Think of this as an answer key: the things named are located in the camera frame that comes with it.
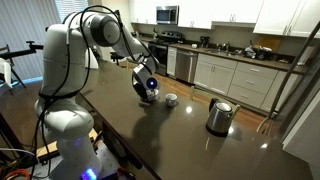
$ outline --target backsplash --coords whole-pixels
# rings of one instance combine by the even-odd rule
[[[253,28],[233,27],[233,26],[212,26],[212,29],[183,28],[177,25],[148,25],[132,24],[133,29],[141,33],[152,34],[153,28],[158,33],[162,31],[178,31],[185,35],[186,40],[199,42],[200,36],[209,36],[211,44],[223,44],[230,42],[231,46],[245,48],[250,46],[250,40],[257,41],[259,34],[253,33]],[[275,53],[296,56],[303,46],[306,38],[301,37],[282,37],[281,44]],[[319,39],[312,44],[319,46]]]

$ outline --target dishwasher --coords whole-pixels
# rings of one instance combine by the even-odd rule
[[[178,50],[175,70],[176,78],[193,83],[197,61],[198,53]]]

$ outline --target stove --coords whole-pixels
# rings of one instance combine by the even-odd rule
[[[168,60],[168,45],[173,43],[182,43],[184,36],[182,33],[174,31],[163,31],[159,39],[149,42],[148,49],[160,63],[156,73],[167,76],[167,60]]]

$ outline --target pot lid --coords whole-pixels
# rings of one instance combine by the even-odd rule
[[[221,111],[229,112],[232,110],[231,106],[226,103],[217,103],[216,106]]]

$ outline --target window blind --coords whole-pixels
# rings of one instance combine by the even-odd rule
[[[73,12],[79,12],[88,7],[87,0],[55,0],[60,21]]]
[[[0,47],[9,45],[11,51],[29,49],[26,41],[44,44],[45,28],[60,23],[54,0],[1,0],[0,1]],[[42,76],[43,54],[38,50],[13,58],[14,69],[21,79]]]

